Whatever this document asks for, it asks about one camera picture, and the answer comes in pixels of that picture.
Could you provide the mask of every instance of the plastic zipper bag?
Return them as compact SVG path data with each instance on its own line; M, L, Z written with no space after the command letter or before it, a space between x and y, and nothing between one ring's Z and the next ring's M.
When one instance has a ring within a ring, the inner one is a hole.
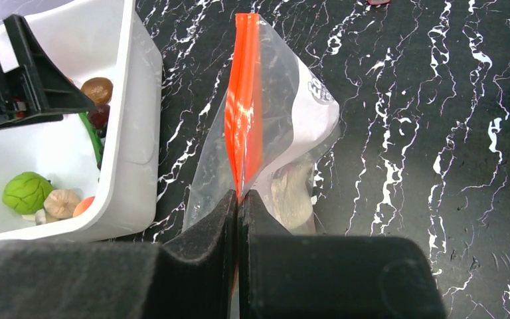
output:
M250 189L291 233L315 232L318 161L339 137L339 104L256 13L236 15L230 82L199 159L183 230L229 189Z

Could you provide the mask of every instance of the black marble countertop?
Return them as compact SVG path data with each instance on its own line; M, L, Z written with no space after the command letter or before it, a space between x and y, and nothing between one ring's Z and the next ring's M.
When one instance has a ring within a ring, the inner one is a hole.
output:
M510 0L137 0L136 9L165 82L157 217L124 240L180 232L229 79L234 14L255 11L341 105L343 135L315 177L320 232L412 239L450 318L510 318Z

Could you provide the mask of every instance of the toy food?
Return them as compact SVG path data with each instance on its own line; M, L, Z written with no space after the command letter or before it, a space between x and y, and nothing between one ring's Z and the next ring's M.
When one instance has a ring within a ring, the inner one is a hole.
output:
M54 218L71 218L79 202L81 202L81 200L71 189L56 189L46 198L44 208L46 212Z
M81 203L79 203L79 205L77 205L77 207L75 207L75 211L73 212L73 217L77 217L77 216L83 214L83 212L86 211L87 208L89 208L89 206L91 206L93 200L95 200L94 196L87 197L87 198L83 199L81 201Z
M100 130L106 127L109 114L110 106L108 104L97 104L96 110L87 113L87 120L95 130Z
M98 153L100 154L100 159L99 159L99 161L97 161L97 168L100 170L100 168L102 167L102 156L104 154L104 146L101 146L98 149Z
M44 209L40 209L34 214L34 221L36 222L36 226L44 225L46 223L46 211Z
M97 164L102 162L102 154L100 153L100 148L102 147L102 142L100 138L95 134L95 130L93 129L93 125L87 119L87 115L85 113L79 113L79 118L85 126L85 130L87 130L87 134L89 134L89 138L91 139L91 144L93 144L93 151L95 153L95 160Z
M83 83L81 91L95 104L108 103L112 97L112 82L107 78L91 78Z
M33 214L44 207L44 201L53 190L44 177L26 171L5 186L3 203L21 215Z
M103 128L100 128L95 131L98 138L105 138L106 137L106 128L108 125L105 125Z
M49 223L54 223L55 221L59 221L60 219L57 219L55 217L52 217L50 214L46 213L45 209L40 209L33 215L23 215L25 216L32 216L32 221L36 223L36 226L38 225L44 225Z

